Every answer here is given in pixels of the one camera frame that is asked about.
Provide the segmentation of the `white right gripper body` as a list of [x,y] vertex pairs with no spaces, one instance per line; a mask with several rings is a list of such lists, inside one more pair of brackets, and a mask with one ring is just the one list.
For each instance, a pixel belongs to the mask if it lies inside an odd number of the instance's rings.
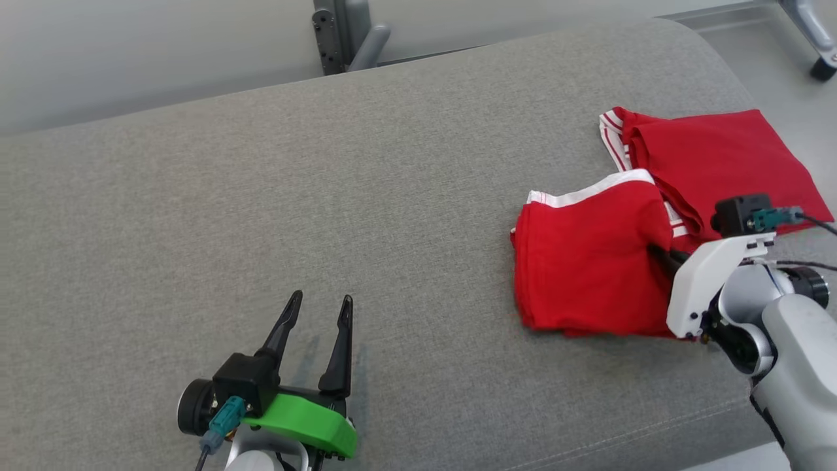
[[718,309],[730,324],[753,322],[758,306],[777,298],[777,280],[771,266],[741,262],[763,257],[776,233],[718,239],[701,245],[674,275],[666,324],[678,339],[704,331],[702,314],[717,299]]

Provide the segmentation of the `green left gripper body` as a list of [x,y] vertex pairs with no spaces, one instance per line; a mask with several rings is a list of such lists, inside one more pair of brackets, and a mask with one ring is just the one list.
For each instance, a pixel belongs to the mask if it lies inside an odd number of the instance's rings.
[[343,458],[353,458],[358,433],[348,417],[347,397],[297,387],[281,387],[263,414],[248,414],[242,424],[259,427]]

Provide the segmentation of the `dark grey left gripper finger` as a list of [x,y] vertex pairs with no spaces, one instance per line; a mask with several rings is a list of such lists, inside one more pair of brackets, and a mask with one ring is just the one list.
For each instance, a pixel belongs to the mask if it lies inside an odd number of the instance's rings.
[[289,301],[285,304],[280,317],[271,329],[267,339],[255,352],[256,357],[268,358],[273,368],[281,366],[285,347],[289,340],[289,334],[297,323],[303,298],[304,292],[301,290],[293,292],[293,295],[290,296]]
[[337,340],[326,371],[318,382],[320,393],[335,398],[347,398],[352,391],[353,311],[352,296],[346,295],[337,319]]

